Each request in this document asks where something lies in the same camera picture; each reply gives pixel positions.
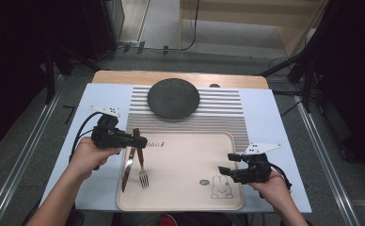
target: gray carpet floor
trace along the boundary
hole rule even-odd
[[[136,49],[128,53],[116,52],[98,63],[105,70],[143,70],[159,72],[184,73],[225,73],[256,74],[269,67],[271,59],[250,56],[221,56],[170,52],[163,55],[161,51],[145,50],[138,54]],[[70,110],[64,105],[78,105],[85,86],[92,80],[94,71],[85,65],[74,64],[71,75],[62,75],[64,88],[59,92],[59,99],[54,112],[36,146],[28,163],[21,182],[8,204],[0,225],[21,225],[24,218],[40,200],[47,180],[49,179],[63,140],[71,122],[65,123]],[[287,82],[289,69],[267,77],[270,89],[293,90]],[[40,93],[23,115],[14,123],[6,137],[0,143],[0,188],[8,178],[21,150],[24,148],[37,119],[44,108],[46,91]],[[280,112],[295,104],[293,96],[276,95]],[[348,163],[341,158],[339,142],[336,140],[330,125],[319,113],[317,104],[311,103],[311,115],[328,154],[341,178],[344,188],[351,199],[355,212],[362,225],[365,225],[365,164]],[[306,186],[313,213],[305,217],[314,225],[344,225],[339,206],[325,177],[323,168],[305,123],[297,107],[282,117],[288,138],[294,151],[302,180]],[[112,213],[85,211],[85,225],[110,225]],[[278,225],[279,218],[274,214],[264,216],[263,225]],[[262,216],[253,216],[253,225],[262,225]]]

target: beige wooden furniture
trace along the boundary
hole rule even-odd
[[[221,88],[268,89],[267,81],[261,76],[228,75],[211,73],[160,73],[143,71],[99,71],[96,72],[93,83],[118,83],[153,85],[163,79],[181,78],[196,87],[209,87],[217,84]]]
[[[180,48],[183,20],[195,20],[197,1],[180,0]],[[276,26],[286,54],[291,57],[309,31],[321,20],[327,2],[327,0],[200,0],[198,20]]]

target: table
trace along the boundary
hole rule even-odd
[[[327,0],[200,0],[199,21],[276,26],[288,57],[321,20]],[[195,20],[197,0],[180,0],[179,44],[183,20]]]
[[[277,152],[267,154],[270,162],[285,170],[292,182],[292,196],[298,209],[303,213],[311,212],[309,200],[303,187],[294,155],[286,136],[285,129],[280,119],[278,108],[272,91],[268,89],[263,77],[249,75],[226,75],[206,73],[158,73],[158,72],[97,72],[93,83],[88,84],[76,111],[70,132],[68,133],[59,157],[56,161],[53,173],[43,195],[48,195],[55,185],[62,171],[68,165],[71,145],[82,121],[92,113],[88,109],[90,105],[107,106],[117,103],[120,109],[129,109],[132,98],[132,90],[136,85],[152,85],[165,78],[183,78],[197,87],[208,89],[210,84],[218,84],[223,88],[239,87],[243,111],[245,112],[246,128],[252,141],[260,143],[280,143],[282,148]],[[125,130],[127,127],[127,115],[121,113],[118,128]],[[93,120],[87,124],[87,128],[96,124]],[[122,158],[112,156],[107,164],[100,170],[93,171],[90,178],[84,181],[76,198],[76,207],[86,210],[121,211],[116,204],[118,182],[121,175]],[[249,186],[243,186],[244,205],[234,213],[267,213],[274,212],[266,200],[259,197],[257,191]]]

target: beige tray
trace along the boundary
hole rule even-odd
[[[218,166],[236,169],[227,154],[235,153],[228,133],[141,132],[150,186],[142,188],[137,154],[124,192],[121,178],[117,204],[125,211],[235,210],[243,204],[241,184],[223,176]],[[123,170],[130,149],[126,150]]]

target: brown utensil handle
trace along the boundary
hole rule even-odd
[[[138,128],[133,129],[133,137],[141,137]],[[142,153],[142,148],[136,148],[136,152],[138,153],[139,164],[142,167],[142,164],[144,164],[144,154]]]

